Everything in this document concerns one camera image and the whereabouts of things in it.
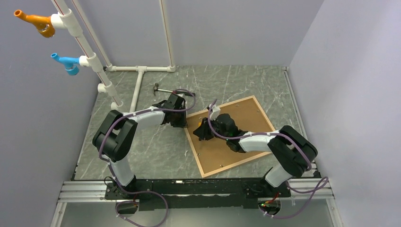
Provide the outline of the wooden picture frame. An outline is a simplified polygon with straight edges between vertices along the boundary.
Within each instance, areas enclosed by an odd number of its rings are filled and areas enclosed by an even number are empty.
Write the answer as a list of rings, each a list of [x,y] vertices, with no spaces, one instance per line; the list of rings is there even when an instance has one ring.
[[[275,130],[255,96],[225,103],[219,108],[222,114],[229,114],[241,130],[252,132]],[[193,131],[198,128],[198,123],[207,117],[207,114],[207,110],[202,110],[187,115],[187,128],[184,129],[202,178],[271,155],[271,152],[267,151],[233,152],[224,140],[218,138],[199,141],[198,137],[193,135]]]

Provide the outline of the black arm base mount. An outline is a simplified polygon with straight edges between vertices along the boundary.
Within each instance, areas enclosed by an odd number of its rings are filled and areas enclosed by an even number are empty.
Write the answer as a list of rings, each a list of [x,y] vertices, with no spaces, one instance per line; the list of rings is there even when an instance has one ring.
[[[137,202],[140,211],[156,209],[242,207],[256,209],[263,200],[288,198],[283,183],[277,188],[260,178],[138,179],[133,188],[121,190],[107,183],[107,201]]]

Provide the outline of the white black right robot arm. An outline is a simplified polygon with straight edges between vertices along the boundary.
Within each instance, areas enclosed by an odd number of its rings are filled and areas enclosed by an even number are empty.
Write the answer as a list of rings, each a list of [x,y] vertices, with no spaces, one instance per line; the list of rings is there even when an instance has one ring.
[[[214,120],[204,117],[193,131],[199,140],[223,139],[236,153],[251,151],[270,152],[278,160],[261,179],[261,192],[274,195],[284,182],[301,177],[311,168],[318,152],[314,145],[289,125],[271,132],[251,132],[239,129],[229,114],[223,113]]]

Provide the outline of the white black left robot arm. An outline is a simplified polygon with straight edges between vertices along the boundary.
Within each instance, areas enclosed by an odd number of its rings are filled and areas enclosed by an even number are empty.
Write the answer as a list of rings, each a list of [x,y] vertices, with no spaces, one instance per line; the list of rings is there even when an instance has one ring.
[[[111,110],[92,139],[98,156],[111,169],[112,179],[119,182],[117,192],[125,199],[136,192],[136,176],[133,173],[128,153],[136,132],[156,125],[169,124],[184,128],[186,121],[186,100],[182,95],[171,93],[168,99],[147,109],[131,113]]]

